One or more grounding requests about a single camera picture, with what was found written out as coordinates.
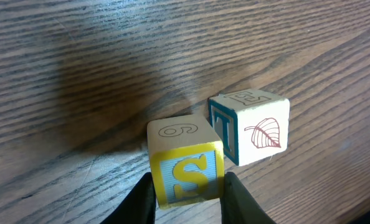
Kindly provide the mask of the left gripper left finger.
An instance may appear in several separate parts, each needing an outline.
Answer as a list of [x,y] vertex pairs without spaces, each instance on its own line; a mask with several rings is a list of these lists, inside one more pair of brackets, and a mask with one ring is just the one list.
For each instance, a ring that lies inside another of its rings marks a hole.
[[155,213],[156,193],[152,175],[147,172],[101,224],[154,224]]

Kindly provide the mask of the wooden block with leaf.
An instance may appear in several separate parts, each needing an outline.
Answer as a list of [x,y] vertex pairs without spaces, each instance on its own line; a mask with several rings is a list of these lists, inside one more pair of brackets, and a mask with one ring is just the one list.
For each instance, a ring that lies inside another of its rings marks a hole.
[[245,166],[287,150],[290,100],[246,89],[208,99],[210,124],[224,144],[224,154]]

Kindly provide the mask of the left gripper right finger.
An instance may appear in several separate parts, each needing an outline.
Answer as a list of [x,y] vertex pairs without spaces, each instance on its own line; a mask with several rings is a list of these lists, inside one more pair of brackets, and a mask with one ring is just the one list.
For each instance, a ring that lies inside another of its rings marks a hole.
[[233,172],[225,174],[220,203],[222,224],[276,224]]

